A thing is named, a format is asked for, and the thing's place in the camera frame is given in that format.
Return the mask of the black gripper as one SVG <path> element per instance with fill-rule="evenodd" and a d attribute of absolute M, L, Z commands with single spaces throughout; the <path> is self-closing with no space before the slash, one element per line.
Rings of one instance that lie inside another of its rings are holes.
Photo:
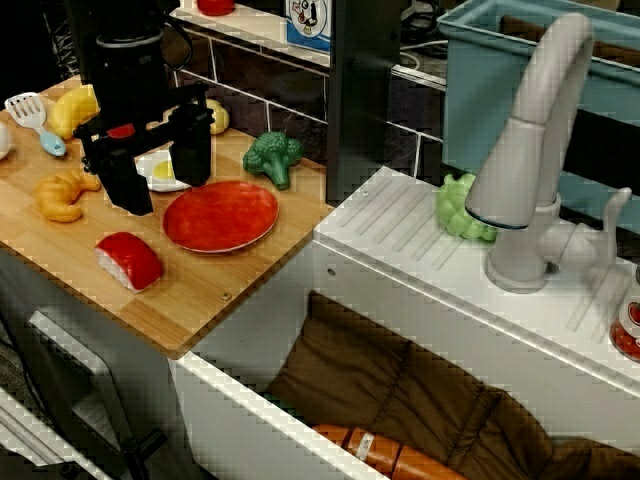
<path fill-rule="evenodd" d="M 136 216 L 153 212 L 146 179 L 134 159 L 167 143 L 176 179 L 194 187 L 206 183 L 212 120 L 206 91 L 202 83 L 171 89 L 151 111 L 103 110 L 75 129 L 84 148 L 84 170 L 97 173 L 113 205 Z"/>

